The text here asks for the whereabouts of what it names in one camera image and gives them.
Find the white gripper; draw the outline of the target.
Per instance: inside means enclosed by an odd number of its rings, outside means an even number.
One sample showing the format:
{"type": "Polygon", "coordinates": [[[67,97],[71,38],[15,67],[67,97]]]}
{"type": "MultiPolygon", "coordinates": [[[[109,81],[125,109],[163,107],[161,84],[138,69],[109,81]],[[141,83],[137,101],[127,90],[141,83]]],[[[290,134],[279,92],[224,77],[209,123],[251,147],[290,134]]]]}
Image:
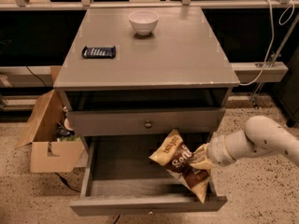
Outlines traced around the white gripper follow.
{"type": "Polygon", "coordinates": [[[208,144],[203,144],[193,152],[189,165],[198,170],[210,170],[214,165],[228,166],[235,163],[229,153],[225,136],[214,137],[208,144]]]}

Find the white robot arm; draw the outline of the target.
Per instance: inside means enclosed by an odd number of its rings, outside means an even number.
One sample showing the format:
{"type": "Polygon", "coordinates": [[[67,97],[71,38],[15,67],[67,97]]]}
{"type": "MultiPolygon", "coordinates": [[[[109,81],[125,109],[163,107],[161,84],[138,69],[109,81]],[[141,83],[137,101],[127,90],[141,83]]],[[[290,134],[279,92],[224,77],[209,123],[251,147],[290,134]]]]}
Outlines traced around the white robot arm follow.
{"type": "Polygon", "coordinates": [[[196,149],[190,166],[210,170],[243,158],[280,154],[299,166],[299,139],[265,116],[248,119],[243,130],[214,137],[196,149]]]}

